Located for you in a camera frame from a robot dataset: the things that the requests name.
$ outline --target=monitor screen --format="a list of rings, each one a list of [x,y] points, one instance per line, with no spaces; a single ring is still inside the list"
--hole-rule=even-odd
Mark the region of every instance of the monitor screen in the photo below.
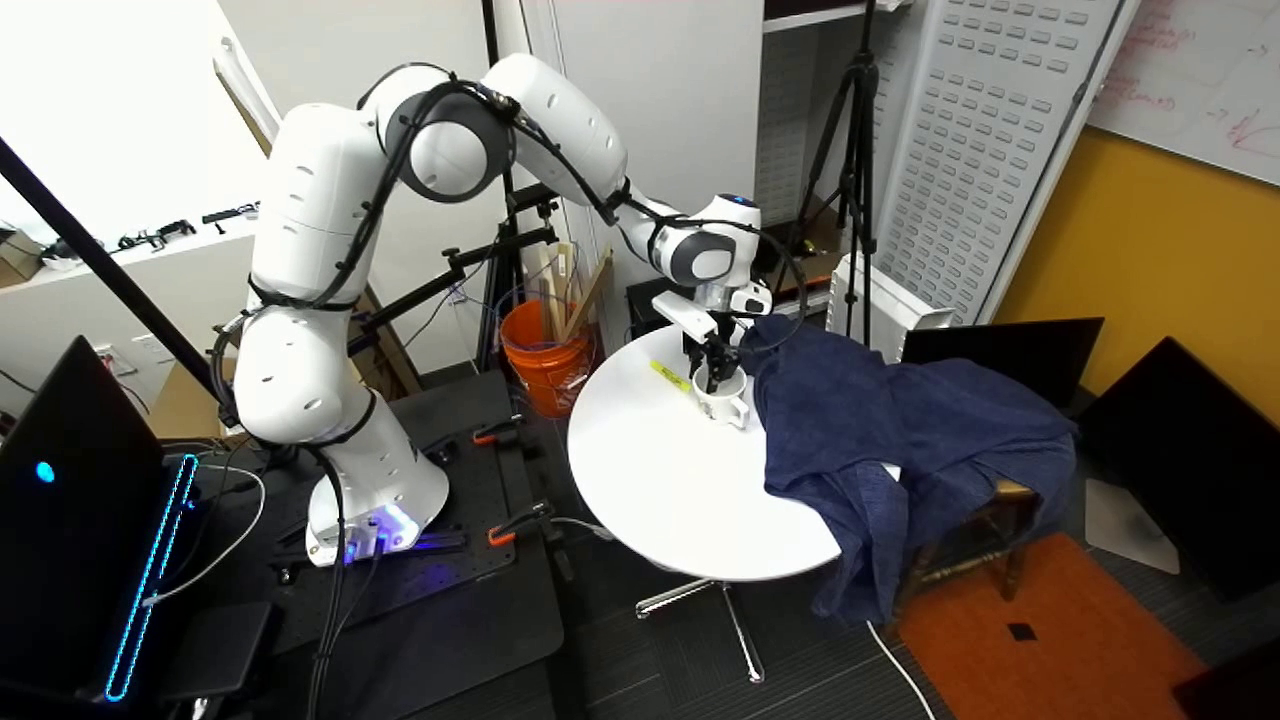
[[[1100,317],[1033,320],[1033,323],[976,323],[976,328],[915,328],[906,346],[906,366],[931,366],[966,356],[1001,377],[1022,382],[1057,410],[1081,391],[1086,366],[1100,338]]]
[[[0,692],[75,702],[113,671],[171,471],[75,338],[0,448]]]
[[[1081,412],[1081,451],[1219,598],[1280,580],[1280,432],[1185,346],[1162,341]]]

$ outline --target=red bucket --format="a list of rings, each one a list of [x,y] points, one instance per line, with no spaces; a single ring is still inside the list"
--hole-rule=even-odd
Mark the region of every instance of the red bucket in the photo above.
[[[547,306],[530,302],[504,317],[504,356],[530,396],[537,415],[570,415],[577,391],[589,384],[596,367],[593,333],[582,328],[577,338],[554,338]]]

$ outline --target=tripod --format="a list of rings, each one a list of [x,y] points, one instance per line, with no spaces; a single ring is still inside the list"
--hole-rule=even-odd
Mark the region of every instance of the tripod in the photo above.
[[[875,258],[875,237],[873,237],[873,161],[875,161],[875,90],[881,90],[881,69],[873,57],[873,22],[875,22],[875,0],[864,0],[864,23],[860,23],[860,47],[852,52],[840,90],[833,98],[829,122],[823,122],[823,137],[816,146],[811,169],[810,169],[810,183],[806,183],[806,200],[800,200],[800,222],[795,222],[795,237],[810,234],[810,223],[816,222],[816,212],[823,212],[833,200],[838,203],[838,230],[845,234],[849,223],[849,258],[860,254],[860,274],[864,274],[864,346],[873,346],[873,258]],[[845,137],[845,163],[840,163],[840,183],[838,191],[810,212],[816,181],[829,163],[833,153],[833,137],[838,123],[849,110],[849,137]],[[857,306],[857,267],[849,264],[849,287],[845,287],[845,338],[852,338],[852,306]]]

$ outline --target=dark blue cloth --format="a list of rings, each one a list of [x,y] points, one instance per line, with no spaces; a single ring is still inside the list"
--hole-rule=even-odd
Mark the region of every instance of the dark blue cloth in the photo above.
[[[995,479],[1042,493],[1033,535],[1062,524],[1078,432],[1023,384],[971,361],[884,366],[784,317],[753,323],[739,366],[767,432],[766,489],[816,510],[840,544],[821,615],[887,621],[906,556],[966,524]]]

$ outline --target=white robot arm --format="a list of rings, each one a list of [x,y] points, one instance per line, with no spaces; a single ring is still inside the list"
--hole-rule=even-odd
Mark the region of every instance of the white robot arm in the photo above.
[[[380,210],[402,181],[440,203],[468,200],[514,161],[596,210],[674,286],[696,287],[693,306],[661,302],[693,341],[718,341],[710,313],[767,313],[753,286],[761,212],[718,196],[680,216],[640,196],[617,129],[537,57],[510,57],[482,84],[405,63],[356,110],[293,110],[261,200],[236,412],[268,445],[325,448],[333,486],[318,486],[303,542],[322,570],[408,554],[450,506],[450,478],[350,366]]]

